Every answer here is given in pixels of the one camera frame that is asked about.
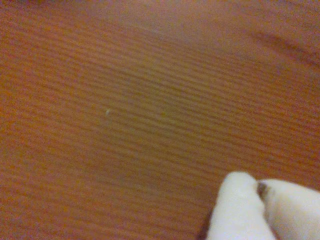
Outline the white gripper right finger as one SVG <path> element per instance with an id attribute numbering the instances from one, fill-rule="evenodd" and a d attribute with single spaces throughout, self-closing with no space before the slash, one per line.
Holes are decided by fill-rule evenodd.
<path id="1" fill-rule="evenodd" d="M 320 238 L 320 192 L 288 181 L 259 182 L 264 217 L 279 240 Z"/>

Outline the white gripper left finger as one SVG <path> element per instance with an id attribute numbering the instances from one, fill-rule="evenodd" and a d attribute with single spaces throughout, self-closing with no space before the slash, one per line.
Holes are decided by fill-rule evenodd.
<path id="1" fill-rule="evenodd" d="M 223 180 L 210 218 L 208 240 L 274 240 L 265 218 L 258 182 L 246 172 L 231 172 Z"/>

